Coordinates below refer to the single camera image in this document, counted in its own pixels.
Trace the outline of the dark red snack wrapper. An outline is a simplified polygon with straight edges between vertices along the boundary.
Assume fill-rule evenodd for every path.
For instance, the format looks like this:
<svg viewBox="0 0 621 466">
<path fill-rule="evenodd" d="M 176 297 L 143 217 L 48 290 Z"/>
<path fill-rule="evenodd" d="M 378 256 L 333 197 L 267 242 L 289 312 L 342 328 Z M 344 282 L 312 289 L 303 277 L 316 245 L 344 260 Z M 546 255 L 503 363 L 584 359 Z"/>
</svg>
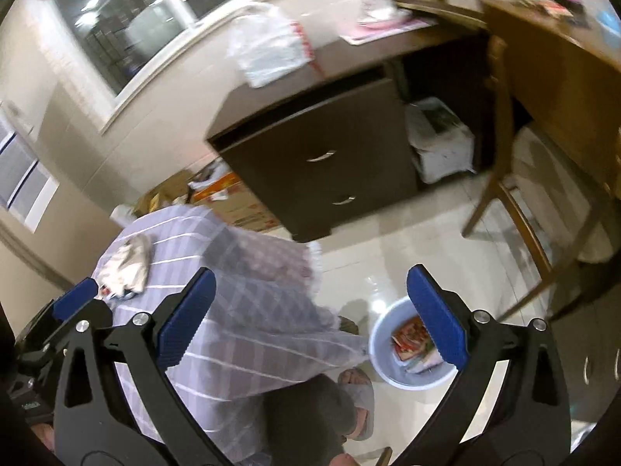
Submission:
<svg viewBox="0 0 621 466">
<path fill-rule="evenodd" d="M 433 341 L 419 316 L 401 324 L 390 337 L 397 358 L 405 362 L 423 356 L 433 346 Z"/>
</svg>

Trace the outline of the blue plastic trash basin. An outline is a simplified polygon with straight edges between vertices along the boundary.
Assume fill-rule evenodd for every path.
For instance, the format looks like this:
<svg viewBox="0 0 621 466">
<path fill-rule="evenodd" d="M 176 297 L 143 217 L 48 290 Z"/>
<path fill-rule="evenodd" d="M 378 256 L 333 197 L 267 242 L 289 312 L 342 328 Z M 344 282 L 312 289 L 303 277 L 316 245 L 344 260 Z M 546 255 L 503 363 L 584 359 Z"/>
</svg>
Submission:
<svg viewBox="0 0 621 466">
<path fill-rule="evenodd" d="M 432 389 L 457 372 L 445 362 L 411 299 L 396 301 L 376 321 L 368 341 L 375 371 L 390 386 Z"/>
</svg>

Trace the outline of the beige crumpled cloth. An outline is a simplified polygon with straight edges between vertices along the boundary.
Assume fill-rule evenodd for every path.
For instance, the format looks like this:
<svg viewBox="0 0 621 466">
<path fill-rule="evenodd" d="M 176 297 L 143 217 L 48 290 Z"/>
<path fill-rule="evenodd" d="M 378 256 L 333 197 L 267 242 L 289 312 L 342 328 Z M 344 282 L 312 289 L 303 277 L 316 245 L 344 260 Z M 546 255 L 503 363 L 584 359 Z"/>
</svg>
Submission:
<svg viewBox="0 0 621 466">
<path fill-rule="evenodd" d="M 96 273 L 98 298 L 130 300 L 145 290 L 152 261 L 152 243 L 145 235 L 134 235 L 120 245 Z"/>
</svg>

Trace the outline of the purple checked tablecloth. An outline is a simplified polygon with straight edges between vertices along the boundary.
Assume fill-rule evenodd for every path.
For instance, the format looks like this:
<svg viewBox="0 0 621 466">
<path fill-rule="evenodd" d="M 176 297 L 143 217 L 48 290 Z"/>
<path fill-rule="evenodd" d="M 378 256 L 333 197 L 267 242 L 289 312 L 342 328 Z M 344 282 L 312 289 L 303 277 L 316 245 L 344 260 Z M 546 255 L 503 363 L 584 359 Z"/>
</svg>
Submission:
<svg viewBox="0 0 621 466">
<path fill-rule="evenodd" d="M 367 358 L 364 338 L 316 304 L 320 248 L 228 225 L 204 206 L 176 205 L 126 227 L 99 259 L 98 278 L 135 236 L 151 242 L 144 291 L 108 305 L 117 325 L 154 311 L 202 267 L 216 298 L 180 363 L 166 371 L 189 412 L 236 465 L 269 465 L 263 396 Z"/>
</svg>

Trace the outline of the grey slipper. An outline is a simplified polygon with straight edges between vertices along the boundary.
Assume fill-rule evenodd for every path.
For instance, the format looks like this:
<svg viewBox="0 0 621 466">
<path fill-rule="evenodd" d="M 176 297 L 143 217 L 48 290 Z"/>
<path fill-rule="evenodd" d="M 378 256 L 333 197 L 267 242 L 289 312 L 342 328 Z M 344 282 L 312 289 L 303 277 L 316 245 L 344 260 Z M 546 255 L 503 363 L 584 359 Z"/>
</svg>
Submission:
<svg viewBox="0 0 621 466">
<path fill-rule="evenodd" d="M 374 432 L 375 393 L 371 379 L 360 368 L 349 368 L 339 374 L 338 385 L 352 399 L 356 410 L 356 426 L 346 438 L 365 441 Z"/>
</svg>

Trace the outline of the open cardboard box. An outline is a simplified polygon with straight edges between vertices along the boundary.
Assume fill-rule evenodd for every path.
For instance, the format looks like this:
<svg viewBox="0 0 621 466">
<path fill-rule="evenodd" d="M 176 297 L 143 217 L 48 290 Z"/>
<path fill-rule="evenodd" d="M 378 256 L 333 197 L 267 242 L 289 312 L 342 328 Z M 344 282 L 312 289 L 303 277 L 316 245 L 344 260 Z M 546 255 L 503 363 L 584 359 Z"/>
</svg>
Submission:
<svg viewBox="0 0 621 466">
<path fill-rule="evenodd" d="M 184 203 L 188 195 L 188 183 L 191 182 L 193 175 L 190 170 L 181 169 L 154 186 L 138 200 L 133 208 L 133 214 L 137 218 L 143 217 L 150 212 L 173 205 L 178 198 Z"/>
</svg>

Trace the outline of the wooden chair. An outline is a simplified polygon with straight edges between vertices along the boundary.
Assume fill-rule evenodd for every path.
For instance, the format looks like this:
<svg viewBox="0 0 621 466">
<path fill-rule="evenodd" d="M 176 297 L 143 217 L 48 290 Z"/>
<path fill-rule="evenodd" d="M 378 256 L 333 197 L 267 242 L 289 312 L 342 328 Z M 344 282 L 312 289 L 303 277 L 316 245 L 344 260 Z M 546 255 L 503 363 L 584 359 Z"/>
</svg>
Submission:
<svg viewBox="0 0 621 466">
<path fill-rule="evenodd" d="M 497 159 L 462 233 L 469 236 L 495 200 L 513 220 L 539 280 L 502 313 L 507 319 L 556 284 L 569 267 L 608 263 L 618 254 L 620 163 L 602 183 L 579 169 L 513 95 L 505 52 L 505 42 L 492 36 L 488 57 L 496 94 Z"/>
</svg>

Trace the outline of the orange cardboard box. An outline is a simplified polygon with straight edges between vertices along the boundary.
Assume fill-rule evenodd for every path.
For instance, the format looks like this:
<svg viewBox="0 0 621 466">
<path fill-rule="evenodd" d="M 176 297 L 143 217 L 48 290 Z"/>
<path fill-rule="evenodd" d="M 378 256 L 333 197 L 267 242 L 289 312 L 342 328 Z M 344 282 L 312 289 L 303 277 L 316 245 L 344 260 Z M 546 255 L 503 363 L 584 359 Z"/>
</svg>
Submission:
<svg viewBox="0 0 621 466">
<path fill-rule="evenodd" d="M 195 190 L 191 203 L 210 208 L 223 222 L 245 230 L 268 231 L 280 225 L 280 221 L 234 172 Z"/>
</svg>

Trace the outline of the white printer box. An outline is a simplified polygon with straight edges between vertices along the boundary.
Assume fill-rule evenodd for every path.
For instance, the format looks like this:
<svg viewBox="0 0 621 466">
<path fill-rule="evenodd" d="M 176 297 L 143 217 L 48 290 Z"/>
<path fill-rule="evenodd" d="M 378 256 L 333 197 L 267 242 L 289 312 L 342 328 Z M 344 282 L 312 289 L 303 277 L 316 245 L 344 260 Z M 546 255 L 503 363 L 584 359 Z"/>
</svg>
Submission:
<svg viewBox="0 0 621 466">
<path fill-rule="evenodd" d="M 430 97 L 408 104 L 405 122 L 414 165 L 423 183 L 475 171 L 475 136 L 440 99 Z"/>
</svg>

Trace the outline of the dark wood drawer cabinet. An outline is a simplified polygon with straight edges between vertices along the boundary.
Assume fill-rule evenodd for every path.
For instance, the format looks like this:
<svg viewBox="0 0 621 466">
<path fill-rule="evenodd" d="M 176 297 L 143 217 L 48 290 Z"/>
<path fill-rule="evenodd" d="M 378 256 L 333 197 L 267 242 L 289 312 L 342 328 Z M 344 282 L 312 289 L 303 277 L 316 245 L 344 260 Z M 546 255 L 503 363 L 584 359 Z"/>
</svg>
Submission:
<svg viewBox="0 0 621 466">
<path fill-rule="evenodd" d="M 225 98 L 205 139 L 300 242 L 413 197 L 405 107 L 444 102 L 495 159 L 486 31 L 440 22 L 363 45 L 336 40 L 260 89 Z"/>
</svg>

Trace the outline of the wooden desk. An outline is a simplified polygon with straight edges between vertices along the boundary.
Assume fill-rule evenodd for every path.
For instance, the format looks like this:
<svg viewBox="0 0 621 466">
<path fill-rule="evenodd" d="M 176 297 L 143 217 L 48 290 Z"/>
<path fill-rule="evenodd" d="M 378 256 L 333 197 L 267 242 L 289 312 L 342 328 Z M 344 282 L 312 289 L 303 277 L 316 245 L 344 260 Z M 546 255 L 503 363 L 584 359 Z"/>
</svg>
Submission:
<svg viewBox="0 0 621 466">
<path fill-rule="evenodd" d="M 486 28 L 506 44 L 510 90 L 539 129 L 594 180 L 620 159 L 620 46 L 516 0 L 395 0 L 404 9 Z"/>
</svg>

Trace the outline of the white plastic bag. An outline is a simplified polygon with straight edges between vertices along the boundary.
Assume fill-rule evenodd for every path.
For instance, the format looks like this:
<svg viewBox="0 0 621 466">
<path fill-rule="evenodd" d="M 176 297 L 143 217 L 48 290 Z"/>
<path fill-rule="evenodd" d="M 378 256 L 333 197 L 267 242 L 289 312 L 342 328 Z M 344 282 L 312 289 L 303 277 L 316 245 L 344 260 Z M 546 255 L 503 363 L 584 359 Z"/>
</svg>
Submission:
<svg viewBox="0 0 621 466">
<path fill-rule="evenodd" d="M 253 89 L 267 86 L 315 60 L 299 21 L 280 7 L 253 2 L 232 20 L 227 56 Z"/>
</svg>

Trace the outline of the pink paper sheet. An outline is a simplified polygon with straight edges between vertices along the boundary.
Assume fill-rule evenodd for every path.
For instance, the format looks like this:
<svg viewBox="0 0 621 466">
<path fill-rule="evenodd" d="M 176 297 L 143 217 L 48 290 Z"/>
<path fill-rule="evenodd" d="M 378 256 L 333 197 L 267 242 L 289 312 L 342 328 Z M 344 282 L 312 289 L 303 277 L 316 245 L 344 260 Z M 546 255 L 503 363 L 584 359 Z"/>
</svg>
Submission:
<svg viewBox="0 0 621 466">
<path fill-rule="evenodd" d="M 376 22 L 368 25 L 356 23 L 349 28 L 341 28 L 338 36 L 348 45 L 359 46 L 408 33 L 409 31 L 430 28 L 437 23 L 438 21 L 436 19 L 411 18 L 411 16 L 405 16 L 404 18 L 393 21 Z"/>
</svg>

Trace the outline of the window with white frame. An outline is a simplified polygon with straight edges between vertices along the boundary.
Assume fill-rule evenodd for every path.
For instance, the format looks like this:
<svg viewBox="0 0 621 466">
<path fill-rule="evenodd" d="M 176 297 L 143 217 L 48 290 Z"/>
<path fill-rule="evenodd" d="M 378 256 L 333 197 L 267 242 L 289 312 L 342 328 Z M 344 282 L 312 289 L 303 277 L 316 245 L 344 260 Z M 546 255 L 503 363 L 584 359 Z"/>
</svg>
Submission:
<svg viewBox="0 0 621 466">
<path fill-rule="evenodd" d="M 46 59 L 98 134 L 248 0 L 29 0 Z"/>
</svg>

